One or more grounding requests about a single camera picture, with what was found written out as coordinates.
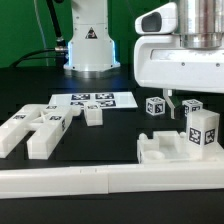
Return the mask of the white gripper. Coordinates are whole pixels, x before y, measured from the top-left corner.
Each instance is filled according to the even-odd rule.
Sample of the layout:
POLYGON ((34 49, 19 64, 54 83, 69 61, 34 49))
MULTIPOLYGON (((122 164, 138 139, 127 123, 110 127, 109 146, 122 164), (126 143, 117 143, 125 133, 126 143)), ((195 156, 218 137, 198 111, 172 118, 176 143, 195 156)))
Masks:
POLYGON ((134 76, 142 87, 164 89, 174 119, 171 89, 224 93, 224 48, 186 49, 176 35, 143 36, 134 48, 134 76))

